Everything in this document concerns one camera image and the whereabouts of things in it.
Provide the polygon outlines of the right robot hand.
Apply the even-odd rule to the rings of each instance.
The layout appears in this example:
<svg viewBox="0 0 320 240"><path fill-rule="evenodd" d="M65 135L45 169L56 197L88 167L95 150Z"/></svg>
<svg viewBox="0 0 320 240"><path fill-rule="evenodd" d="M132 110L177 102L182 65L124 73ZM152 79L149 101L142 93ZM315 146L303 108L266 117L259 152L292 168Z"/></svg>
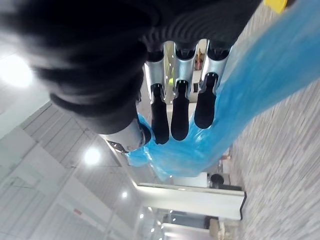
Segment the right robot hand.
<svg viewBox="0 0 320 240"><path fill-rule="evenodd" d="M196 123L214 118L214 89L258 0L3 0L0 34L51 101L123 153L189 131L197 44L209 41Z"/></svg>

